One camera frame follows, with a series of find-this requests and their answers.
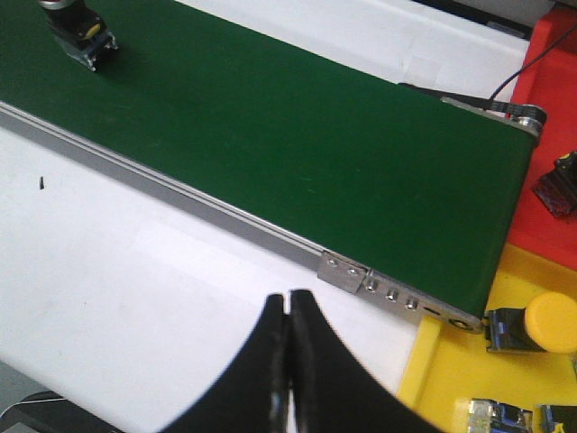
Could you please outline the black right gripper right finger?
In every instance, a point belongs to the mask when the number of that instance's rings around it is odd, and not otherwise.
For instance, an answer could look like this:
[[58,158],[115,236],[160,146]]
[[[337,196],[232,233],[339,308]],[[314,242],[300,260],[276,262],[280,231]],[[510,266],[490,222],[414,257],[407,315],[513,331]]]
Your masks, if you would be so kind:
[[360,364],[312,292],[290,295],[290,375],[299,432],[434,432]]

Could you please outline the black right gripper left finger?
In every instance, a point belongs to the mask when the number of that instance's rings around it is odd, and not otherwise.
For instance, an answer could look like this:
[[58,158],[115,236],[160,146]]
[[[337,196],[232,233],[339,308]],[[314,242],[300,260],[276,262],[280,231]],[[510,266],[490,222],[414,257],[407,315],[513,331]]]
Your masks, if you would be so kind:
[[235,358],[165,432],[285,432],[289,412],[288,322],[270,295]]

